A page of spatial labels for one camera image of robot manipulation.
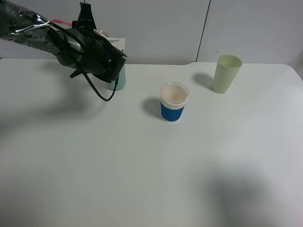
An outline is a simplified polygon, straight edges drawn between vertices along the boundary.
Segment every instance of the table surface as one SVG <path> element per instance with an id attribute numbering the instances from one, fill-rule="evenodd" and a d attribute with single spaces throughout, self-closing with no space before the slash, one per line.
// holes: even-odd
<path id="1" fill-rule="evenodd" d="M 56 60 L 0 60 L 0 226 L 301 227 L 303 81 L 243 64 L 220 95 L 215 67 L 126 65 L 105 103 Z M 175 123 L 169 81 L 189 89 Z"/>

